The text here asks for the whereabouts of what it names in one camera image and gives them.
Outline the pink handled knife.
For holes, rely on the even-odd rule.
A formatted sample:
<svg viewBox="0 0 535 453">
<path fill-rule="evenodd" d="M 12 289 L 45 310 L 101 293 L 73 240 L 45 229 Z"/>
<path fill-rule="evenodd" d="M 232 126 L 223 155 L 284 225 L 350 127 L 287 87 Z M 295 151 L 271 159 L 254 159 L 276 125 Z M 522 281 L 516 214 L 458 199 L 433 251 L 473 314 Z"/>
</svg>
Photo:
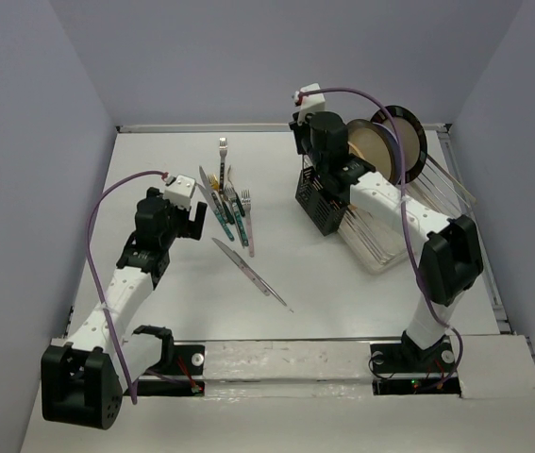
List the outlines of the pink handled knife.
<svg viewBox="0 0 535 453">
<path fill-rule="evenodd" d="M 284 299 L 237 252 L 216 238 L 212 238 L 211 240 L 264 295 L 272 295 L 283 307 L 289 307 Z"/>
</svg>

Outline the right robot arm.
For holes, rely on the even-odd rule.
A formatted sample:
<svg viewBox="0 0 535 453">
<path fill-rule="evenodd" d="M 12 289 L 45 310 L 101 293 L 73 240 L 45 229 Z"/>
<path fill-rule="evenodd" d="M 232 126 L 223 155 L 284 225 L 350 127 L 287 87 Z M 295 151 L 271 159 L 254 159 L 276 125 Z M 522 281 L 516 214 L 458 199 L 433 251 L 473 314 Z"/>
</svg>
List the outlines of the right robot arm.
<svg viewBox="0 0 535 453">
<path fill-rule="evenodd" d="M 310 162 L 297 199 L 320 231 L 339 228 L 349 206 L 366 210 L 403 235 L 421 293 L 403 331 L 401 362 L 411 370 L 429 364 L 451 328 L 461 296 L 484 269 L 475 222 L 431 210 L 403 193 L 401 169 L 384 176 L 371 161 L 350 151 L 349 125 L 332 111 L 296 112 L 289 123 L 298 155 Z"/>
</svg>

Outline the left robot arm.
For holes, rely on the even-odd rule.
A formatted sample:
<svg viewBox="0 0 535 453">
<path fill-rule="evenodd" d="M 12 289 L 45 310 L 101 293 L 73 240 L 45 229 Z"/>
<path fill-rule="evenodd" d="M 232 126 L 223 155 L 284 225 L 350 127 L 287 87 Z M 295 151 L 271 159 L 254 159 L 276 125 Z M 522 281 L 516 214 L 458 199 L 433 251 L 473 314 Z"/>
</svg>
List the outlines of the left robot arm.
<svg viewBox="0 0 535 453">
<path fill-rule="evenodd" d="M 195 189 L 193 179 L 180 176 L 163 190 L 148 189 L 138 202 L 135 228 L 100 301 L 64 344 L 50 345 L 42 355 L 45 420 L 108 429 L 138 378 L 178 372 L 192 381 L 169 328 L 131 323 L 158 287 L 174 241 L 201 237 L 207 206 L 192 202 Z"/>
</svg>

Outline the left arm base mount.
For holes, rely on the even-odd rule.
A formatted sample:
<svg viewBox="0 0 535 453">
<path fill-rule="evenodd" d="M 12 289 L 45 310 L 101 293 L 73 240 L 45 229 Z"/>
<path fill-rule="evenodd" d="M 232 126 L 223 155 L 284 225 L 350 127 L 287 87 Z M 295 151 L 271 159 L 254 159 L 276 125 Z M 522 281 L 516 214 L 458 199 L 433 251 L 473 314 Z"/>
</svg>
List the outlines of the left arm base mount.
<svg viewBox="0 0 535 453">
<path fill-rule="evenodd" d="M 153 366 L 138 380 L 139 396 L 196 397 L 205 394 L 206 348 L 176 344 L 172 361 Z"/>
</svg>

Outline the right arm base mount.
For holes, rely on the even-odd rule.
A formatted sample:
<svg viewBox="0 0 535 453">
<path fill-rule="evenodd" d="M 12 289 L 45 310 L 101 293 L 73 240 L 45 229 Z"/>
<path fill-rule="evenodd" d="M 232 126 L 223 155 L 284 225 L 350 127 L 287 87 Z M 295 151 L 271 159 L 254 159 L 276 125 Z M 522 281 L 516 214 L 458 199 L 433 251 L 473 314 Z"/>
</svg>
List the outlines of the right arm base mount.
<svg viewBox="0 0 535 453">
<path fill-rule="evenodd" d="M 370 345 L 368 368 L 376 396 L 452 394 L 461 396 L 460 380 L 454 370 L 451 343 L 444 340 L 428 358 L 410 362 L 401 343 Z"/>
</svg>

